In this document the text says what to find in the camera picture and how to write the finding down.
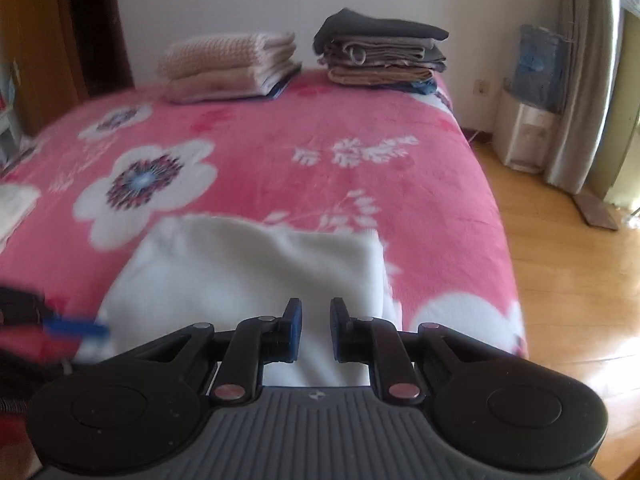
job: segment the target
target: blue handle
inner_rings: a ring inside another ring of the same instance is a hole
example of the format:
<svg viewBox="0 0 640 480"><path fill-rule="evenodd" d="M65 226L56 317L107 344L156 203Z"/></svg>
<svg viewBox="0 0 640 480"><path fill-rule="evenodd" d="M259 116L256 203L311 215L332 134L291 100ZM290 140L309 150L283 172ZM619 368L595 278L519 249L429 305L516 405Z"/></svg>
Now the blue handle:
<svg viewBox="0 0 640 480"><path fill-rule="evenodd" d="M42 323L44 329L54 336L106 338L109 327L85 320L71 320L54 317Z"/></svg>

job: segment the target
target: bed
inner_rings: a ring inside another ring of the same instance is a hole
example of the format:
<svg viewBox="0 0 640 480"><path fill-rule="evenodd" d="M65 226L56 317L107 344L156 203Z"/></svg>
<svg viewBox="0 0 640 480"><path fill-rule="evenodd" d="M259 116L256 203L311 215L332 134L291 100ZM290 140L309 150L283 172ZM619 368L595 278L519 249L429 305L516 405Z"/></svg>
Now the bed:
<svg viewBox="0 0 640 480"><path fill-rule="evenodd" d="M404 329L436 321L522 352L500 215L440 89L344 88L309 71L273 101L175 106L151 87L88 102L5 178L42 195L0 254L0 280L92 317L164 216L376 229ZM0 345L37 361L77 348L35 328L4 330Z"/></svg>

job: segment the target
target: folded clothes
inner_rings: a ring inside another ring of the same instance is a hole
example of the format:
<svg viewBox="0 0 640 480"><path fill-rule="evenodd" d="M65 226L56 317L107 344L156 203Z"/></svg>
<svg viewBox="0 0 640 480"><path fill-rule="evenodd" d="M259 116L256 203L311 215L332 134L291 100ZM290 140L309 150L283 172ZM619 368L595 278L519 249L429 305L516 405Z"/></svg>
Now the folded clothes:
<svg viewBox="0 0 640 480"><path fill-rule="evenodd" d="M402 38L397 36L335 36L333 43L356 43L363 46L422 47L429 50L436 45L433 38Z"/></svg>
<svg viewBox="0 0 640 480"><path fill-rule="evenodd" d="M295 76L297 76L300 71L302 70L302 63L297 63L298 68L296 70L294 70L293 72L290 72L289 74L287 74L286 76L284 76L282 79L280 79L271 89L271 91L267 94L267 95L251 95L248 97L237 97L235 99L237 100L247 100L247 101L251 101L251 100L271 100L271 99L275 99L276 97L279 97L280 94L282 94L286 89L287 86L289 86L289 83L291 83L291 81L293 80L293 78L295 78Z"/></svg>
<svg viewBox="0 0 640 480"><path fill-rule="evenodd" d="M390 46L363 41L333 41L325 45L323 57L329 65L334 60L348 60L352 66L364 66L372 62L444 63L447 60L436 46L425 49L419 45Z"/></svg>
<svg viewBox="0 0 640 480"><path fill-rule="evenodd" d="M373 88L384 88L387 90L398 90L407 94L431 95L438 90L438 82L434 77L427 81L415 81L413 83L393 83L391 85L379 85Z"/></svg>
<svg viewBox="0 0 640 480"><path fill-rule="evenodd" d="M405 59L392 59L388 61L365 61L362 64L358 64L353 62L350 59L337 59L336 57L321 57L318 59L318 63L322 65L327 65L329 68L334 66L351 66L351 67L385 67L385 66L415 66L420 68L429 68L434 72L444 72L447 69L447 65L443 62L415 62L415 61L407 61Z"/></svg>
<svg viewBox="0 0 640 480"><path fill-rule="evenodd" d="M31 186L0 185L0 252L36 205L40 191Z"/></svg>
<svg viewBox="0 0 640 480"><path fill-rule="evenodd" d="M215 34L173 44L158 62L158 73L180 79L209 70L284 61L296 49L295 34Z"/></svg>
<svg viewBox="0 0 640 480"><path fill-rule="evenodd" d="M322 54L325 45L339 36L383 36L442 41L449 37L449 33L425 23L372 18L351 9L343 9L329 16L318 30L314 38L315 53Z"/></svg>
<svg viewBox="0 0 640 480"><path fill-rule="evenodd" d="M354 86L376 86L393 83L413 83L433 78L428 68L419 67L384 67L384 68L352 68L335 66L329 69L329 79L334 83Z"/></svg>
<svg viewBox="0 0 640 480"><path fill-rule="evenodd" d="M299 69L300 63L286 60L266 66L210 70L169 81L164 90L164 97L174 103L188 104L206 100L265 96L281 79Z"/></svg>

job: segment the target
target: dark gray folded clothing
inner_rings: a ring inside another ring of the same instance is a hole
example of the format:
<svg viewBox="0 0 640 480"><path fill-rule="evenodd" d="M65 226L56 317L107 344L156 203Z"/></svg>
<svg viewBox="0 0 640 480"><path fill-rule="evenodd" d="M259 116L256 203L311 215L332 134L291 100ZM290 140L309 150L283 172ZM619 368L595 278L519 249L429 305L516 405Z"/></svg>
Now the dark gray folded clothing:
<svg viewBox="0 0 640 480"><path fill-rule="evenodd" d="M449 33L425 23L372 18L351 9L343 9L324 20L314 38L315 53L322 54L325 44L335 36L401 36L442 41L449 37Z"/></svg>

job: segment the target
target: flower pattern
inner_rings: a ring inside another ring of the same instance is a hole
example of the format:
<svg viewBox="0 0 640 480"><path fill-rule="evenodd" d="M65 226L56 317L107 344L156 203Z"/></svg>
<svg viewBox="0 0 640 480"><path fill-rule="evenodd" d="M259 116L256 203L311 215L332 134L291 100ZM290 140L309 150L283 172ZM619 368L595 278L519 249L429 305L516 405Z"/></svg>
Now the flower pattern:
<svg viewBox="0 0 640 480"><path fill-rule="evenodd" d="M218 170L201 161L212 142L194 139L177 146L141 146L118 158L110 176L87 187L74 204L77 221L93 221L92 246L114 250L138 236L154 211L185 207L213 184Z"/></svg>
<svg viewBox="0 0 640 480"><path fill-rule="evenodd" d="M121 128L146 121L151 117L152 113L153 107L150 104L116 108L107 113L97 123L80 132L78 137L85 140L103 139Z"/></svg>
<svg viewBox="0 0 640 480"><path fill-rule="evenodd" d="M292 90L300 97L311 97L311 98L318 97L319 95L322 95L322 94L331 93L331 89L327 88L326 86L318 86L315 84L308 84L308 83L302 83L300 85L297 85L295 88L292 88Z"/></svg>
<svg viewBox="0 0 640 480"><path fill-rule="evenodd" d="M216 108L203 113L192 125L191 131L201 134L211 131L218 123L226 123L235 118L235 114L230 107Z"/></svg>
<svg viewBox="0 0 640 480"><path fill-rule="evenodd" d="M423 94L408 94L409 97L415 99L416 101L420 101L421 103L425 103L427 105L433 106L440 111L446 113L449 117L453 117L453 106L451 101L439 90L435 94L423 95Z"/></svg>
<svg viewBox="0 0 640 480"><path fill-rule="evenodd" d="M347 195L329 210L292 215L289 211L273 211L263 222L280 227L306 227L308 220L318 219L316 232L353 233L361 229L375 229L378 222L373 215L380 212L374 205L376 199L366 196L363 189L349 191Z"/></svg>
<svg viewBox="0 0 640 480"><path fill-rule="evenodd" d="M375 146L364 146L360 139L343 139L336 142L331 148L334 154L332 163L341 168L356 168L365 161L386 164L392 158L408 155L403 146L416 146L417 144L419 144L418 139L414 136L385 139ZM291 160L302 166L314 166L320 159L321 152L318 150L296 148Z"/></svg>
<svg viewBox="0 0 640 480"><path fill-rule="evenodd" d="M491 303L468 292L446 292L430 298L414 314L410 330L417 332L420 323L438 323L455 327L457 332L504 350L520 353L524 345L524 322L520 304L514 301L504 316Z"/></svg>
<svg viewBox="0 0 640 480"><path fill-rule="evenodd" d="M445 119L438 119L436 121L436 126L443 132L449 132L451 134L460 134L460 128L455 124L452 124L451 121L447 121Z"/></svg>
<svg viewBox="0 0 640 480"><path fill-rule="evenodd" d="M98 162L104 154L116 143L115 137L110 137L97 142L88 142L81 153L65 153L65 157L73 160L64 170L59 171L49 185L50 193L64 193L75 182L76 177Z"/></svg>

